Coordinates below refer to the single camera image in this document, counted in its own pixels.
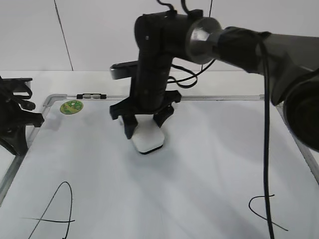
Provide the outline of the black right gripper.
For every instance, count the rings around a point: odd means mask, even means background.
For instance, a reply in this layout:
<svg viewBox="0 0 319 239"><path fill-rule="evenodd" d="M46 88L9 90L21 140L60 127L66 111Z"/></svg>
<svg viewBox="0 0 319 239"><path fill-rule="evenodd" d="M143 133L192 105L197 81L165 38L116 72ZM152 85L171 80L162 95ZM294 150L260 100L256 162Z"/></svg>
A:
<svg viewBox="0 0 319 239"><path fill-rule="evenodd" d="M153 115L159 128L173 115L172 103L179 103L181 94L166 90L169 70L170 67L151 69L145 60L138 61L137 74L130 78L129 97L110 106L113 120L122 116L127 139L132 138L138 126L135 115Z"/></svg>

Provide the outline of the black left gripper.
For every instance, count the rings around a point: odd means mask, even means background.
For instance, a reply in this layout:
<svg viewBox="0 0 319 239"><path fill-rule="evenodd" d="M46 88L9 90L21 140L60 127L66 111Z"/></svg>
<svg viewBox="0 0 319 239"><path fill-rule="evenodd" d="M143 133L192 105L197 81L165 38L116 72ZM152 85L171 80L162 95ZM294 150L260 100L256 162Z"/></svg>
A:
<svg viewBox="0 0 319 239"><path fill-rule="evenodd" d="M26 126L41 127L44 118L34 113L35 103L22 98L26 93L11 93L0 86L0 145L15 156L28 151Z"/></svg>

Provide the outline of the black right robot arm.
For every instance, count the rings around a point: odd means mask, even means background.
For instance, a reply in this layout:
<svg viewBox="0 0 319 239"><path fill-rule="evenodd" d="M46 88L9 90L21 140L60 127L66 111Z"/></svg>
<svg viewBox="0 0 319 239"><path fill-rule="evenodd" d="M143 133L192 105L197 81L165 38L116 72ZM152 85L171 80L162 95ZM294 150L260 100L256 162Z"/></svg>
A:
<svg viewBox="0 0 319 239"><path fill-rule="evenodd" d="M319 39L310 36L222 28L200 10L144 14L134 26L137 61L112 66L114 79L131 78L130 95L110 107L112 119L124 118L131 138L137 115L153 115L161 126L178 103L178 91L167 91L175 58L195 64L212 60L266 77L265 98L283 104L289 130L313 150L319 148Z"/></svg>

